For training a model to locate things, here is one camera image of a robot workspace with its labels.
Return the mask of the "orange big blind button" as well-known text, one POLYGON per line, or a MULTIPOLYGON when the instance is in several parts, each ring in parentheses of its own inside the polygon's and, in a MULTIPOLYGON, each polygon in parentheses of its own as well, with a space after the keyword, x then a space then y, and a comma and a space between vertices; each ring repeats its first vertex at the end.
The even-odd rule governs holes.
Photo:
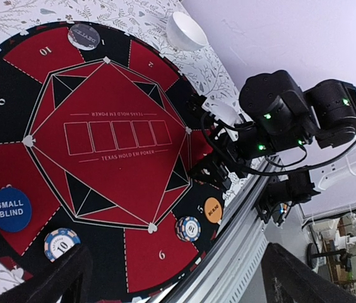
POLYGON ((208 198, 204 204, 206 219, 210 223, 218 223, 223 216, 223 208, 216 198, 208 198))

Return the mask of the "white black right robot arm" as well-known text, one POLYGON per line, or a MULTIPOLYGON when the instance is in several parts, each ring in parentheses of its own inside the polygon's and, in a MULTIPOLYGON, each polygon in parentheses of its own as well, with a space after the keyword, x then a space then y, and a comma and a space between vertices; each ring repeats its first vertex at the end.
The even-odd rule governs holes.
POLYGON ((219 189, 229 189, 230 173, 257 174, 255 158, 268 158, 316 141, 320 148, 356 144, 356 87, 324 80, 302 91, 285 70, 246 80, 239 93, 246 121, 224 102, 194 94, 188 109, 199 119, 211 152, 190 169, 189 176, 219 189))

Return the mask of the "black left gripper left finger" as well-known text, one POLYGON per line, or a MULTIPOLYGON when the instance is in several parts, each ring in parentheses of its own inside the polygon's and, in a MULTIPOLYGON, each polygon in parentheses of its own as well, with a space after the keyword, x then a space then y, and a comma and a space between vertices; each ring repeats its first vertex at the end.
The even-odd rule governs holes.
POLYGON ((77 244, 41 273, 0 295, 0 302, 86 302, 92 278, 89 249, 77 244))

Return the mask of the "clear dealer button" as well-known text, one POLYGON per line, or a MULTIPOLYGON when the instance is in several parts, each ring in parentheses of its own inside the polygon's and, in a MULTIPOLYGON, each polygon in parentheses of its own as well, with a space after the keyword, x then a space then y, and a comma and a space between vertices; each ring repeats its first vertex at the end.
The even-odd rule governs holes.
POLYGON ((99 33, 86 24, 74 24, 68 30, 68 40, 72 46, 79 50, 92 51, 101 41, 99 33))

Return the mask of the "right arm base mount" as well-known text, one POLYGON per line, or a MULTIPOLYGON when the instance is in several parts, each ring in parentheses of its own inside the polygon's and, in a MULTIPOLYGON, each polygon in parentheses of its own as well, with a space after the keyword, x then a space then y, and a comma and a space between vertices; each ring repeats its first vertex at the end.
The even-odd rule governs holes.
POLYGON ((291 173, 283 181, 274 176, 268 179, 254 206, 264 223, 274 218, 274 222, 281 225, 292 206, 306 203, 318 194, 308 172, 291 173))

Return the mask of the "poker chip stack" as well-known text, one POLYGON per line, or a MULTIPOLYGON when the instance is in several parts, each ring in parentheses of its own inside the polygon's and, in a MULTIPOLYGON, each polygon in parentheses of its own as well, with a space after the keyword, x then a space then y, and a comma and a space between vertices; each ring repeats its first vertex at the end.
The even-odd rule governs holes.
POLYGON ((76 232, 69 228, 58 228, 46 235, 44 254, 49 261, 54 262, 74 245, 80 243, 80 238, 76 232))
POLYGON ((175 233, 181 241, 195 242, 201 235, 201 225, 197 218, 185 216, 176 222, 175 233))

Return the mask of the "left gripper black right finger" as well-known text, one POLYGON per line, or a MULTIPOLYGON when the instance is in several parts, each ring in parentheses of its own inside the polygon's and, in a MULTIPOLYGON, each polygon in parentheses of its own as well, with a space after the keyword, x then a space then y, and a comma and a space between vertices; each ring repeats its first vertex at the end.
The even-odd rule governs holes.
POLYGON ((280 244, 268 244, 261 269, 267 302, 356 302, 356 296, 319 276, 280 244))

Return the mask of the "blue small blind button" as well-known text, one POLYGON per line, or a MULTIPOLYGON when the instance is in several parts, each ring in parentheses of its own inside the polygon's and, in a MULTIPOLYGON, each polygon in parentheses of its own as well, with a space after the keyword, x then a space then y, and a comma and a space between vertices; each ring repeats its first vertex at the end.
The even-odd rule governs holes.
POLYGON ((0 189, 0 229, 17 233, 32 219, 32 204, 26 194, 15 187, 0 189))

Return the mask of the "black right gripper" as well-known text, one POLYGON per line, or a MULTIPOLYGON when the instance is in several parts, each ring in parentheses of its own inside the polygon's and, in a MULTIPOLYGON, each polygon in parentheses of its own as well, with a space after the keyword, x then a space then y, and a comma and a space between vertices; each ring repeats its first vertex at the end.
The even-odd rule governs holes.
POLYGON ((191 168, 194 181, 229 189, 229 173, 245 178, 252 159, 303 148, 319 131, 303 91, 282 69, 248 78, 239 93, 239 105, 251 120, 240 116, 242 124, 235 125, 237 141, 230 139, 222 125, 209 121, 207 113, 195 116, 212 151, 191 168))

